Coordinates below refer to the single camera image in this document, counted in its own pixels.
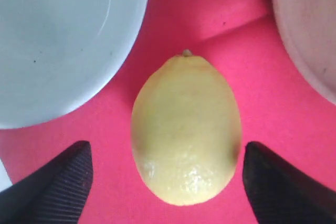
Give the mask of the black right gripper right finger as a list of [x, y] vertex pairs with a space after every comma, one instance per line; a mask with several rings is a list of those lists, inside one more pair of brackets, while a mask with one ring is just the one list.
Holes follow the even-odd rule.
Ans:
[[258, 223], [335, 223], [335, 191], [260, 142], [246, 145], [242, 178]]

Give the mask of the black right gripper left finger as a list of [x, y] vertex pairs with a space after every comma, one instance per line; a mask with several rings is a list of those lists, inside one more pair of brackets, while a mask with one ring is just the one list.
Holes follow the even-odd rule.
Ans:
[[77, 141], [1, 192], [1, 223], [78, 223], [92, 182], [91, 145]]

